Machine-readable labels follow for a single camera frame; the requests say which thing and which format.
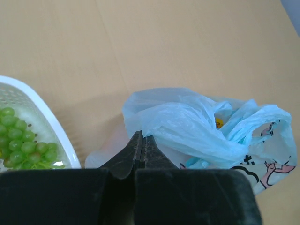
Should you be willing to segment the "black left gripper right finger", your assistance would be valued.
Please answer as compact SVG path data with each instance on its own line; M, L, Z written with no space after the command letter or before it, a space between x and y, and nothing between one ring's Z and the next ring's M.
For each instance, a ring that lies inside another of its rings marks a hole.
M137 225L260 225L252 187L234 169L178 169L143 140L142 168L135 172Z

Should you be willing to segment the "light blue printed plastic bag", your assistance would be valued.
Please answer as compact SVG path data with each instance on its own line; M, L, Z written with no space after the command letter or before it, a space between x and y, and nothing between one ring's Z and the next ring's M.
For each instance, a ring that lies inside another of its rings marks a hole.
M186 88L156 88L130 95L124 121L86 168L98 168L126 146L135 132L153 136L180 169L236 169L259 194L298 163L291 115L276 105L207 97Z

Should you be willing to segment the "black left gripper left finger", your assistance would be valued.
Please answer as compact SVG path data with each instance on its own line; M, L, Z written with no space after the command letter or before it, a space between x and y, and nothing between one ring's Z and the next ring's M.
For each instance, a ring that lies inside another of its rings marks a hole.
M97 169L17 170L0 175L3 225L99 225L134 195L143 135Z

